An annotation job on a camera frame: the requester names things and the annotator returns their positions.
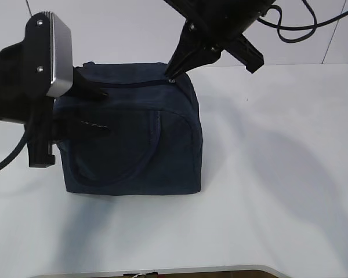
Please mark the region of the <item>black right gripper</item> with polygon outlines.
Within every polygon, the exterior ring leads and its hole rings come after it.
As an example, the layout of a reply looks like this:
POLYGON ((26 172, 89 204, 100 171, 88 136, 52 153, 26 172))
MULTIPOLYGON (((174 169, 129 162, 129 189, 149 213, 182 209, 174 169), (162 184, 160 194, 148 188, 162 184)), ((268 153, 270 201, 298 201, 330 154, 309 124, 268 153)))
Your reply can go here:
POLYGON ((165 70, 169 79, 220 59, 228 51, 246 70, 263 66, 263 55, 243 35, 274 1, 166 1, 186 22, 165 70))

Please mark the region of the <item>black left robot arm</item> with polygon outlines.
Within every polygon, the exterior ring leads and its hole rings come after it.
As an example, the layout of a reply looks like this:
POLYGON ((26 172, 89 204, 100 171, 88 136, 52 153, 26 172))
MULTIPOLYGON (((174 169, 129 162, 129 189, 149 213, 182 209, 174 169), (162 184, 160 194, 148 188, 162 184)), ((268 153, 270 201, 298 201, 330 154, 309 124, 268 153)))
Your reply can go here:
POLYGON ((110 129, 71 115, 53 113, 53 51, 49 42, 22 41, 0 51, 0 121, 24 126, 24 133, 11 153, 0 162, 0 171, 23 148, 30 167, 55 163, 52 145, 64 140, 84 141, 109 135, 110 129))

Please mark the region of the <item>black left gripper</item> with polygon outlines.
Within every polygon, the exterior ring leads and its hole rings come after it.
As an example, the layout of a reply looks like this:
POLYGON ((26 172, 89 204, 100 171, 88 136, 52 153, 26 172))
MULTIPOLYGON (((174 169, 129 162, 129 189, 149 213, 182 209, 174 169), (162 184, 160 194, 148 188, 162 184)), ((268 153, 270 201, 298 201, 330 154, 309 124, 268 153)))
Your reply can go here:
MULTIPOLYGON (((74 67, 71 88, 65 93, 67 101, 106 101, 108 94, 87 80, 74 67)), ((55 164, 53 142, 65 140, 84 141, 108 136, 111 130, 86 122, 80 118, 61 116, 54 118, 54 98, 47 95, 47 89, 0 87, 0 121, 18 123, 24 126, 24 133, 12 151, 0 161, 4 169, 18 157, 23 148, 28 151, 28 165, 33 168, 47 168, 55 164)))

